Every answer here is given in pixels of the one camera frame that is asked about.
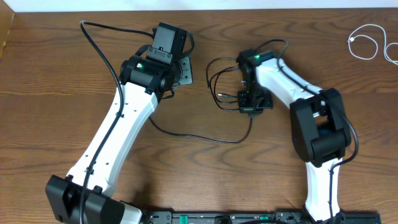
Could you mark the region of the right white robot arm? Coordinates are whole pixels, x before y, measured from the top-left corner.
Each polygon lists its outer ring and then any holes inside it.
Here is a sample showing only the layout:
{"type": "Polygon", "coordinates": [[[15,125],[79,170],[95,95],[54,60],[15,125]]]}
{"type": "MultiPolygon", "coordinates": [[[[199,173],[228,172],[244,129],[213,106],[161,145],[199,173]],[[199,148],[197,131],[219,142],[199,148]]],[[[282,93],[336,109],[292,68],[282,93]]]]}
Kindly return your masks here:
{"type": "Polygon", "coordinates": [[[345,150],[358,143],[340,93],[305,81],[272,50],[244,50],[236,62],[246,87],[238,92],[239,112],[250,117],[261,114],[273,107],[273,96],[289,109],[292,144],[307,170],[308,219],[312,223],[335,222],[340,214],[340,166],[352,161],[344,158],[345,150]]]}

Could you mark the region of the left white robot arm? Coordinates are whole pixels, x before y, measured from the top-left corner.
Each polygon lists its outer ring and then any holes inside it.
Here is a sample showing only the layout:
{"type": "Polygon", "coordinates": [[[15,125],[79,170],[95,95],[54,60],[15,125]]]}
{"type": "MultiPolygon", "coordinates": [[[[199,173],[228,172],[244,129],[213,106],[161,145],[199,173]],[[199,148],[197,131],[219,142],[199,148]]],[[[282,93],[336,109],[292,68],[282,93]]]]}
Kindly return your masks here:
{"type": "Polygon", "coordinates": [[[141,209],[112,198],[124,161],[166,91],[191,76],[191,33],[159,23],[143,45],[113,73],[116,93],[90,145],[66,177],[51,176],[45,193],[62,223],[139,223],[141,209]]]}

